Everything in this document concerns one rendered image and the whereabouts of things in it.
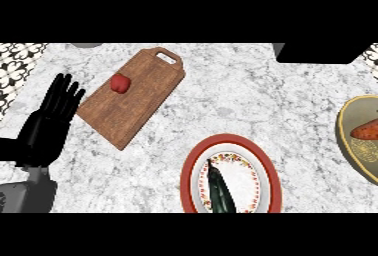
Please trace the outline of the red bell pepper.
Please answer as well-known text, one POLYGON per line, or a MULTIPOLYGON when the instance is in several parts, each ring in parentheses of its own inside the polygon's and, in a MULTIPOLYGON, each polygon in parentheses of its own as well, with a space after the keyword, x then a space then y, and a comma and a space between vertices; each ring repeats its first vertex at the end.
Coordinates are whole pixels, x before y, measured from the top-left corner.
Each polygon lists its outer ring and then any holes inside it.
POLYGON ((124 94, 130 88, 130 79, 121 75, 115 74, 111 78, 111 90, 120 94, 124 94))

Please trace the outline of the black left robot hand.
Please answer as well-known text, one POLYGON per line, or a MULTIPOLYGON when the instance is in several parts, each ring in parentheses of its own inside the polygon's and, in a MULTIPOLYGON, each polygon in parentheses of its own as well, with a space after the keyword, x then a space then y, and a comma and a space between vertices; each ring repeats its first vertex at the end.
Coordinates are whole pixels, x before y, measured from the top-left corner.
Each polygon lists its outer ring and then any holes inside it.
POLYGON ((40 108, 29 114, 18 137, 0 137, 0 161, 13 161, 16 167, 47 167, 59 158, 86 93, 71 79, 71 74, 56 75, 40 108))

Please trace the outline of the red rimmed floral bowl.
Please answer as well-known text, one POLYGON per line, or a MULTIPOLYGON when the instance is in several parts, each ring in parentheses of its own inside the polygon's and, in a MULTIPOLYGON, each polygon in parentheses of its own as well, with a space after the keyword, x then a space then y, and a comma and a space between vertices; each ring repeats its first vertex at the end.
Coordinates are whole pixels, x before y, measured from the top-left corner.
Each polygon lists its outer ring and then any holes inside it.
POLYGON ((282 190, 272 161, 242 136, 217 134, 192 149, 182 168, 180 200, 186 212, 213 213, 208 170, 218 169, 238 213, 279 213, 282 190))

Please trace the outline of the brown wooden cutting board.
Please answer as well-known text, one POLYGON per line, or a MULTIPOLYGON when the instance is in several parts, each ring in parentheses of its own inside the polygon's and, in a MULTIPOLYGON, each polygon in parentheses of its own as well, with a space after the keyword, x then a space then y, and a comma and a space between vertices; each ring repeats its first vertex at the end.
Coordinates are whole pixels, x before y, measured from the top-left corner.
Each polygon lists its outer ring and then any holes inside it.
POLYGON ((130 78, 130 89, 118 94, 106 80, 77 115, 122 150, 185 77, 182 58, 162 47, 142 49, 117 74, 130 78))

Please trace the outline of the dark green cucumber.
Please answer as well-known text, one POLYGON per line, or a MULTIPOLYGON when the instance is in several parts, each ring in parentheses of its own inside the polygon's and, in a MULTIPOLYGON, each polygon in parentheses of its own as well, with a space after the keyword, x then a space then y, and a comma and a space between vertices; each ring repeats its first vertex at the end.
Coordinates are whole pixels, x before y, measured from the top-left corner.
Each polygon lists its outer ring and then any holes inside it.
POLYGON ((235 213, 236 206, 226 186, 226 182, 218 169, 213 166, 211 163, 208 164, 207 177, 213 212, 235 213))

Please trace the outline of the olive gold rimmed plate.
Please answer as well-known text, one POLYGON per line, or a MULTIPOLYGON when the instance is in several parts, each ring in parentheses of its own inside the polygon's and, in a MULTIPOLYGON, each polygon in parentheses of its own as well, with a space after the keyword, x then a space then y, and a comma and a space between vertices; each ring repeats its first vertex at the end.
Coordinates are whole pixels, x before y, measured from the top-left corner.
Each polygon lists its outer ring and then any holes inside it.
POLYGON ((357 96, 344 103, 335 137, 353 169, 378 186, 378 95, 357 96))

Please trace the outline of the orange sweet potato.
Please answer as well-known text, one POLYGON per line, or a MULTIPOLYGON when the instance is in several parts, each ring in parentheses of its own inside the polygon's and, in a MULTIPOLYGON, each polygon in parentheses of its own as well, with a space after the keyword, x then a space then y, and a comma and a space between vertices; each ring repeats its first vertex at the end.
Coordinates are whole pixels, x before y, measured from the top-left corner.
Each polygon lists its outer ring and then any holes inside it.
POLYGON ((350 132, 350 136, 360 140, 378 140, 378 119, 356 127, 350 132))

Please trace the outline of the black appliance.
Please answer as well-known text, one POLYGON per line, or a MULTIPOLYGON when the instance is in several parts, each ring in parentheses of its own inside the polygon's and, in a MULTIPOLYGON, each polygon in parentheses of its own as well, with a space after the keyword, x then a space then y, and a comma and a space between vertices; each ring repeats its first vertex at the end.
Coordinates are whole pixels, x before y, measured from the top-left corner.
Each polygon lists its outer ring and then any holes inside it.
POLYGON ((348 64, 371 43, 273 43, 279 63, 348 64))

